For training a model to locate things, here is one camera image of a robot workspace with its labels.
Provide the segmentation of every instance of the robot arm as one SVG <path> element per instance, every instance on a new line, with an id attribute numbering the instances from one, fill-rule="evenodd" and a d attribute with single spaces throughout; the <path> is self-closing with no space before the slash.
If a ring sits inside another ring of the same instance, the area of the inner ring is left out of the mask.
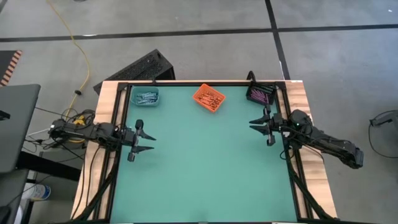
<path id="1" fill-rule="evenodd" d="M 80 138 L 93 141 L 104 147 L 106 150 L 115 151 L 119 146 L 131 146 L 128 161 L 133 162 L 135 155 L 153 149 L 148 146 L 138 146 L 139 137 L 153 140 L 156 139 L 147 135 L 144 130 L 144 122 L 141 119 L 136 121 L 136 131 L 131 128 L 119 128 L 111 123 L 99 123 L 79 125 L 68 123 L 63 119 L 54 121 L 50 127 L 49 134 L 53 139 L 59 138 Z"/>
<path id="2" fill-rule="evenodd" d="M 312 125 L 310 117 L 300 110 L 295 110 L 288 120 L 282 118 L 281 114 L 270 117 L 270 107 L 264 108 L 264 116 L 260 119 L 250 121 L 251 124 L 264 124 L 264 126 L 250 126 L 263 135 L 268 135 L 267 145 L 275 143 L 273 131 L 284 133 L 292 148 L 300 149 L 303 145 L 319 149 L 323 153 L 337 157 L 347 166 L 358 169 L 363 166 L 363 152 L 352 142 L 340 140 L 325 134 Z"/>

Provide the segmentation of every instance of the white container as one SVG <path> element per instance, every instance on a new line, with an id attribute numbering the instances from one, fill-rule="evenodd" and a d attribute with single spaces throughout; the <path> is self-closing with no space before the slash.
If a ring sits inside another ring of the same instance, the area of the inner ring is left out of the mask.
<path id="1" fill-rule="evenodd" d="M 50 194 L 51 188 L 47 185 L 26 183 L 22 199 L 41 201 L 46 200 Z"/>

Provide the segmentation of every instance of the desk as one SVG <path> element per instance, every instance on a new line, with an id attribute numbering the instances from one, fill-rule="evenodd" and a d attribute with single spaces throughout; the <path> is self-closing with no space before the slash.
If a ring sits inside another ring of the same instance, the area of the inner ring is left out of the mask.
<path id="1" fill-rule="evenodd" d="M 158 83 L 195 83 L 195 82 L 206 82 L 211 85 L 212 82 L 228 82 L 230 84 L 234 83 L 242 83 L 242 82 L 249 82 L 247 80 L 190 80 L 190 81 L 158 81 Z M 115 102 L 116 95 L 118 92 L 118 83 L 117 81 L 108 81 L 103 83 L 103 88 L 98 100 L 98 106 L 96 109 L 96 118 L 95 122 L 111 122 L 111 118 L 113 116 L 113 108 L 117 106 L 118 110 L 115 111 L 116 117 L 116 124 L 121 122 L 122 111 L 124 107 L 124 98 L 126 96 L 126 91 L 120 92 L 120 102 Z M 131 81 L 129 83 L 151 83 L 151 81 Z M 310 115 L 310 108 L 307 101 L 307 96 L 305 94 L 304 85 L 301 81 L 286 81 L 283 82 L 286 87 L 287 99 L 289 100 L 289 105 L 291 110 L 300 109 L 307 114 Z M 281 90 L 279 92 L 279 103 L 281 106 L 282 114 L 285 116 L 285 104 L 284 99 L 282 97 Z M 85 161 L 87 164 L 90 164 L 93 160 L 94 153 L 97 149 L 97 145 L 95 143 L 89 143 Z M 76 212 L 76 215 L 79 215 L 85 205 L 86 199 L 90 201 L 94 194 L 98 190 L 98 184 L 101 178 L 101 171 L 103 170 L 104 164 L 104 155 L 105 151 L 100 149 L 96 154 L 96 157 L 93 161 L 93 167 L 91 171 L 91 179 L 90 179 L 90 189 L 88 189 L 88 178 L 85 178 L 84 188 L 83 188 L 83 195 L 80 202 L 80 206 Z M 307 187 L 312 195 L 315 197 L 317 202 L 325 209 L 327 213 L 332 216 L 336 216 L 335 207 L 333 204 L 333 199 L 331 197 L 331 192 L 325 172 L 325 167 L 323 165 L 322 159 L 316 155 L 311 150 L 303 149 L 300 150 L 302 166 L 303 166 L 303 174 L 305 175 L 305 180 L 307 182 Z M 111 165 L 113 163 L 113 156 L 114 153 L 110 155 L 109 162 L 108 162 L 108 172 L 110 171 Z M 85 176 L 88 177 L 90 173 L 89 166 L 86 166 L 84 169 Z M 82 175 L 80 177 L 79 185 L 76 192 L 75 203 L 73 205 L 73 211 L 77 208 L 78 202 L 81 196 L 81 188 L 83 187 Z M 297 199 L 298 199 L 298 207 L 300 211 L 300 216 L 302 218 L 307 217 L 306 215 L 306 208 L 304 204 L 304 200 L 302 194 L 300 193 L 299 189 L 296 189 L 297 192 Z M 101 201 L 101 206 L 98 210 L 98 218 L 105 218 L 106 217 L 106 205 L 108 203 L 109 191 L 107 190 L 103 195 L 103 199 Z"/>

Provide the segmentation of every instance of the yellow cable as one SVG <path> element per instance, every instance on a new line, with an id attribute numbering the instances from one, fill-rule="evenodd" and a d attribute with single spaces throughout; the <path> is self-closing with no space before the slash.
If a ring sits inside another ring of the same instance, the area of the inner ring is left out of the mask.
<path id="1" fill-rule="evenodd" d="M 60 18 L 60 20 L 62 21 L 63 25 L 67 28 L 67 30 L 68 30 L 68 32 L 69 32 L 69 35 L 70 35 L 70 38 L 71 38 L 73 44 L 74 44 L 77 48 L 79 48 L 79 50 L 80 50 L 80 51 L 82 52 L 82 54 L 85 56 L 85 60 L 86 60 L 86 64 L 87 64 L 87 76 L 86 76 L 86 80 L 83 82 L 83 84 L 81 84 L 81 86 L 80 86 L 80 88 L 79 88 L 79 91 L 82 91 L 82 89 L 84 89 L 84 87 L 85 87 L 85 85 L 86 85 L 88 79 L 90 78 L 90 63 L 89 63 L 89 61 L 88 61 L 87 55 L 86 55 L 86 53 L 84 52 L 84 50 L 76 43 L 75 39 L 73 38 L 72 31 L 70 30 L 70 28 L 69 28 L 67 22 L 65 22 L 65 20 L 62 19 L 62 16 L 61 16 L 60 13 L 54 8 L 54 6 L 53 6 L 52 3 L 50 2 L 50 0 L 46 0 L 46 1 L 47 1 L 47 3 L 51 6 L 52 10 L 56 13 L 56 15 L 58 16 L 58 18 Z M 68 108 L 68 112 L 66 113 L 66 117 L 68 117 L 70 110 L 72 109 L 73 105 L 75 104 L 76 97 L 77 97 L 77 94 L 75 93 L 75 96 L 73 97 L 72 102 L 70 102 L 70 105 L 69 105 L 69 108 Z"/>

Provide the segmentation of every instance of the wooden table frame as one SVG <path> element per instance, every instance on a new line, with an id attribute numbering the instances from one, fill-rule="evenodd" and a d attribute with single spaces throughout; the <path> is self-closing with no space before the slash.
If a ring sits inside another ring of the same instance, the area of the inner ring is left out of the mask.
<path id="1" fill-rule="evenodd" d="M 223 83 L 223 85 L 249 85 L 249 82 L 249 80 L 156 81 L 156 83 L 159 85 L 198 85 L 199 83 L 208 83 L 209 85 L 216 85 L 220 83 Z M 257 82 L 272 82 L 279 87 L 277 91 L 277 103 L 279 103 L 280 111 L 284 118 L 287 117 L 287 113 L 290 113 L 291 111 L 296 109 L 300 109 L 311 116 L 307 96 L 302 81 L 258 80 Z M 123 116 L 126 117 L 126 115 L 123 114 L 123 108 L 128 105 L 128 99 L 126 99 L 126 87 L 129 86 L 128 84 L 151 85 L 152 81 L 139 80 L 103 82 L 101 94 L 99 95 L 98 105 L 96 109 L 95 123 L 108 122 L 121 124 L 125 122 L 122 121 L 122 118 Z M 85 173 L 84 184 L 83 175 L 81 174 L 72 210 L 73 213 L 77 208 L 75 217 L 81 214 L 81 212 L 86 207 L 86 204 L 91 201 L 95 193 L 97 193 L 100 181 L 103 181 L 106 175 L 111 170 L 114 158 L 116 156 L 115 152 L 109 153 L 105 152 L 104 149 L 100 149 L 93 158 L 97 148 L 98 145 L 96 143 L 90 142 L 86 150 L 86 166 L 84 169 L 82 169 L 82 171 Z M 336 217 L 335 206 L 331 196 L 325 166 L 323 165 L 323 161 L 320 156 L 312 150 L 309 150 L 307 147 L 303 147 L 300 152 L 295 154 L 295 157 L 292 159 L 292 164 L 294 165 L 294 169 L 296 170 L 296 172 L 298 172 L 300 178 L 303 178 L 305 180 L 307 189 L 311 192 L 316 201 L 329 215 Z M 110 186 L 110 188 L 111 189 L 109 189 L 108 187 L 108 189 L 104 193 L 102 200 L 100 201 L 100 205 L 97 206 L 96 210 L 94 210 L 94 212 L 91 214 L 91 218 L 109 218 L 111 206 L 107 205 L 108 203 L 112 203 L 112 201 L 109 200 L 109 191 L 114 190 L 112 188 L 112 185 Z M 308 206 L 306 200 L 304 200 L 301 191 L 297 188 L 297 186 L 292 187 L 292 191 L 294 195 L 296 195 L 296 197 L 294 197 L 294 201 L 297 217 L 311 218 L 313 212 Z"/>

